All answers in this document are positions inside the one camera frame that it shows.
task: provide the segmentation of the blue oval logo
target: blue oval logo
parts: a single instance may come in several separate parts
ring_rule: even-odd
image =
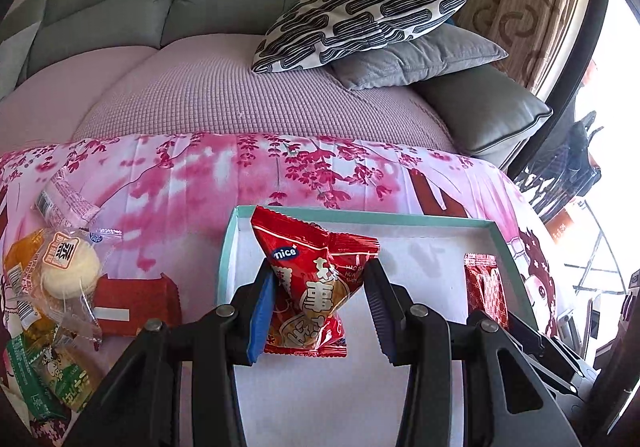
[[[278,261],[288,261],[294,257],[298,257],[300,252],[296,247],[280,247],[271,252],[271,257]]]

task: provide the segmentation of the white round pastry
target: white round pastry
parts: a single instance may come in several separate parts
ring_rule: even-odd
[[[94,292],[100,277],[100,259],[94,248],[80,240],[66,269],[43,263],[42,287],[56,299],[73,299]]]

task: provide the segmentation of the gray leather sofa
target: gray leather sofa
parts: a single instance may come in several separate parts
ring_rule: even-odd
[[[28,27],[35,33],[24,62],[20,62],[20,85],[47,66],[99,48],[163,48],[179,39],[210,33],[263,34],[296,1],[25,0],[0,23],[0,43]],[[421,87],[418,93],[446,122],[460,151],[497,166],[542,125],[548,111],[539,102],[535,109],[527,107],[523,113],[522,106],[535,104],[535,97],[490,66],[446,77],[427,81],[431,93]],[[444,93],[438,93],[438,84]],[[482,95],[482,106],[478,87],[487,91]],[[443,99],[436,99],[443,94],[456,97],[455,109],[443,109]],[[502,101],[495,102],[497,97]],[[513,120],[516,130],[510,127]]]

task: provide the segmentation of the barcode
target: barcode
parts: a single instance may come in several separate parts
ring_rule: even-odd
[[[45,191],[42,191],[38,195],[38,199],[36,200],[36,207],[40,211],[40,214],[42,214],[42,217],[47,216],[47,211],[49,210],[50,206],[51,206],[51,200],[47,196],[47,193]]]
[[[22,265],[15,265],[7,272],[7,276],[9,277],[11,288],[14,289],[14,294],[20,295],[22,293]],[[40,314],[28,302],[17,301],[15,306],[18,310],[20,323],[25,330],[29,329],[29,326],[40,318]]]

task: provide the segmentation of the red snack package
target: red snack package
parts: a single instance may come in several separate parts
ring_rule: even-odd
[[[507,329],[507,301],[495,257],[484,253],[465,253],[465,275],[469,313],[482,310]]]
[[[255,208],[251,224],[280,280],[264,351],[345,357],[335,311],[362,286],[362,268],[377,257],[378,240],[330,233],[264,207]]]
[[[182,324],[178,287],[165,274],[160,279],[98,279],[94,315],[105,335],[135,337],[151,318],[173,328]]]

